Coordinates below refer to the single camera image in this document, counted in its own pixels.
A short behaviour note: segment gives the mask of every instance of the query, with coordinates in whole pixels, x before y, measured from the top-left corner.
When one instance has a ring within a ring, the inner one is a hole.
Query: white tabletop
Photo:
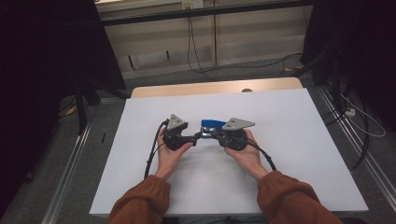
[[[235,117],[249,128],[276,168],[307,182],[331,211],[364,211],[367,205],[306,89],[127,100],[90,214],[107,216],[114,202],[144,176],[146,160],[162,121],[176,114],[199,132],[201,119]],[[155,173],[157,157],[150,173]],[[263,165],[271,170],[265,158]],[[168,216],[260,213],[257,184],[213,139],[201,139],[169,178]]]

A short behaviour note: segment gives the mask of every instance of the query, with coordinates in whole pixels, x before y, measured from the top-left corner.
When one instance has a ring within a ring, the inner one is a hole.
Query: forearm
[[[258,203],[272,223],[342,223],[306,183],[272,172],[259,181]]]
[[[148,176],[117,200],[108,223],[161,223],[169,207],[170,185]]]

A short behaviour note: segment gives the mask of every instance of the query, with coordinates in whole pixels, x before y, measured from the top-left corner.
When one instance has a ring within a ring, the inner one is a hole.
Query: wire
[[[363,107],[363,111],[366,112],[366,105],[364,103],[364,101],[361,99],[361,105]],[[363,116],[361,114],[361,112],[358,110],[359,116],[361,117],[361,119],[364,122],[364,127],[366,132],[368,132],[369,130],[369,121],[367,119],[367,116]],[[361,156],[359,157],[359,159],[356,161],[355,165],[352,167],[352,171],[355,172],[355,169],[364,161],[364,158],[366,157],[368,151],[369,151],[369,145],[370,145],[370,135],[368,133],[366,133],[364,135],[364,142],[363,145],[361,147]]]
[[[350,91],[350,89],[347,89],[346,92],[345,92],[345,94],[348,95],[349,91]],[[341,118],[344,117],[344,115],[345,115],[345,113],[346,113],[346,111],[347,111],[347,102],[344,102],[344,107],[341,105],[341,108],[335,108],[333,111],[321,115],[321,116],[322,116],[322,119],[325,119],[325,118],[329,117],[329,115],[330,115],[331,113],[333,113],[333,112],[335,112],[335,111],[338,111],[338,110],[340,110],[340,115],[338,115],[334,120],[325,123],[326,126],[329,126],[329,125],[331,125],[331,124],[334,124],[336,121],[338,121],[338,120],[340,120]]]
[[[228,69],[228,68],[261,68],[261,67],[266,67],[266,66],[271,66],[277,63],[282,63],[285,62],[286,59],[295,56],[295,55],[302,55],[302,53],[293,53],[293,54],[289,54],[286,55],[283,59],[276,61],[274,63],[268,63],[268,64],[262,64],[262,65],[233,65],[233,66],[224,66],[224,67],[214,67],[214,68],[209,68],[204,70],[200,64],[200,61],[198,59],[198,54],[197,54],[197,50],[196,50],[196,46],[195,46],[195,39],[194,39],[194,32],[193,32],[193,28],[192,28],[192,20],[190,17],[187,18],[188,22],[189,22],[189,48],[188,48],[188,53],[187,53],[187,61],[189,63],[189,68],[192,72],[194,73],[202,73],[204,74],[208,79],[213,80],[213,81],[218,81],[215,80],[212,77],[209,77],[206,73],[207,72],[211,72],[211,71],[215,71],[215,70],[219,70],[219,69]],[[197,59],[198,62],[198,66],[199,66],[199,70],[195,70],[191,67],[191,62],[190,62],[190,50],[191,50],[191,40],[192,40],[192,44],[194,46],[194,52],[195,52],[195,57]]]
[[[275,167],[274,163],[272,162],[271,157],[270,157],[264,150],[262,150],[262,149],[259,147],[259,145],[257,145],[253,140],[251,140],[250,138],[248,138],[247,140],[250,141],[250,142],[248,142],[248,141],[244,141],[244,140],[242,140],[242,139],[240,139],[240,138],[236,138],[236,137],[232,137],[232,139],[234,139],[234,140],[236,140],[236,141],[239,141],[239,142],[242,142],[242,143],[245,143],[245,144],[248,144],[248,145],[250,145],[250,146],[255,147],[256,149],[258,149],[258,150],[262,153],[262,155],[265,157],[265,159],[267,159],[268,163],[270,163],[271,169],[272,169],[273,171],[276,170],[276,167]]]
[[[352,118],[349,116],[349,120],[351,121],[351,123],[353,125],[355,125],[359,130],[361,130],[364,133],[367,133],[369,135],[371,135],[372,137],[383,137],[385,136],[385,134],[387,134],[387,131],[385,131],[384,127],[382,127],[382,125],[380,125],[375,119],[373,119],[370,115],[366,114],[365,112],[361,111],[357,106],[355,106],[354,104],[352,104],[343,94],[341,94],[341,96],[348,102],[350,103],[353,107],[355,107],[357,110],[359,110],[362,114],[364,114],[366,117],[368,117],[369,119],[371,119],[378,127],[380,127],[383,131],[382,134],[373,134],[373,133],[368,133],[366,131],[364,131],[361,127],[359,127],[359,125],[357,125]]]
[[[198,54],[197,54],[197,48],[196,48],[196,46],[195,46],[194,31],[193,31],[193,28],[192,28],[192,21],[191,21],[191,18],[190,18],[190,17],[188,17],[187,20],[188,20],[188,22],[189,22],[189,51],[188,51],[188,53],[187,53],[187,61],[189,62],[189,67],[190,67],[191,71],[195,72],[195,71],[192,69],[191,63],[190,63],[190,42],[191,42],[191,39],[192,39],[192,44],[194,45],[195,58],[197,59],[198,66],[199,66],[199,68],[200,68],[200,70],[201,70],[200,73],[204,74],[204,76],[207,77],[209,80],[218,81],[218,80],[215,80],[214,78],[209,77],[209,76],[206,74],[206,72],[202,69],[201,63],[199,62],[199,58],[198,58]]]
[[[160,125],[160,127],[158,127],[157,133],[155,134],[154,142],[152,143],[151,152],[149,153],[148,160],[147,160],[146,171],[145,171],[145,179],[149,176],[149,168],[150,168],[150,166],[151,166],[152,159],[154,158],[155,153],[157,152],[158,148],[160,148],[160,147],[163,146],[163,144],[164,144],[164,143],[163,143],[163,144],[160,144],[160,145],[154,150],[155,144],[157,143],[158,135],[160,134],[161,127],[162,127],[163,125],[167,125],[168,121],[169,121],[169,120],[167,119],[166,121],[162,122],[161,125]]]
[[[282,71],[280,72],[279,75],[277,75],[277,77],[281,77],[281,76],[283,75],[283,73],[285,72],[285,61],[286,61],[287,59],[291,58],[292,56],[301,55],[301,54],[302,54],[302,53],[295,53],[295,54],[289,54],[289,55],[286,55],[285,57],[283,57],[283,59],[282,59],[282,65],[283,65]]]

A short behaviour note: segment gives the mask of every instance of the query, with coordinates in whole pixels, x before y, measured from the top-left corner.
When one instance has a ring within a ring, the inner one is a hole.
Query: gray floor
[[[287,60],[286,66],[297,65],[297,60],[298,57]],[[243,63],[243,65],[257,66],[274,61],[276,60]],[[224,68],[209,72],[207,75],[215,80],[267,78],[279,76],[281,70],[282,63],[279,63],[273,66],[259,68]],[[159,76],[129,79],[126,80],[126,84],[128,86],[128,92],[131,92],[135,87],[139,86],[207,81],[212,80],[203,74],[182,71]],[[301,81],[308,88],[319,114],[325,114],[331,111],[319,94],[318,87],[313,85],[311,77],[304,75]],[[103,98],[109,97],[105,92],[100,92],[100,95]],[[69,100],[64,99],[63,104],[67,104]],[[97,108],[87,107],[87,110],[93,111],[94,120],[85,147],[81,151],[76,171],[66,192],[59,216],[54,219],[56,223],[106,223],[105,219],[90,216],[88,211],[91,207],[101,174],[105,168],[106,158],[111,149],[112,139],[118,128],[123,106],[123,102],[110,101]],[[333,117],[329,116],[325,122],[332,119]],[[335,122],[328,126],[328,130],[346,164],[352,166],[359,155],[346,138],[340,125]],[[396,134],[391,130],[388,131],[387,135],[383,138],[371,138],[370,151],[384,173],[394,183],[396,181],[396,168],[393,165],[396,157],[396,151],[394,150],[396,146]],[[43,154],[42,159],[34,170],[34,180],[31,183],[21,186],[18,195],[0,221],[1,224],[40,223],[42,221],[50,204],[51,197],[72,154],[74,144],[78,138],[77,132],[78,118],[76,114],[63,117],[59,120],[58,128],[52,136],[47,151]],[[365,213],[343,213],[337,215],[340,217],[360,217],[371,224],[396,223],[395,211],[389,205],[389,201],[366,166],[361,165],[353,177],[370,210]],[[207,221],[203,220],[196,223],[207,223]]]

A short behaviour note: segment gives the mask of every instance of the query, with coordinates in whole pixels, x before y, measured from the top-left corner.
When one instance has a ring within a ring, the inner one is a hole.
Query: black stand
[[[341,74],[340,74],[340,66],[336,61],[334,55],[328,50],[323,50],[315,59],[311,62],[307,63],[303,69],[295,72],[293,74],[294,77],[300,77],[305,72],[310,70],[315,66],[326,66],[326,62],[330,61],[331,65],[330,71],[332,73],[332,100],[334,102],[335,108],[339,110],[341,113],[343,108],[341,107]]]
[[[100,97],[96,93],[95,91],[96,89],[107,91],[108,93],[111,93],[114,96],[117,96],[123,100],[130,98],[129,95],[111,89],[105,84],[98,82],[97,80],[94,80],[92,78],[78,79],[76,81],[76,94],[75,94],[77,109],[78,109],[78,120],[79,120],[78,135],[81,135],[85,127],[87,126],[87,116],[85,114],[83,96],[87,100],[89,105],[99,105]]]

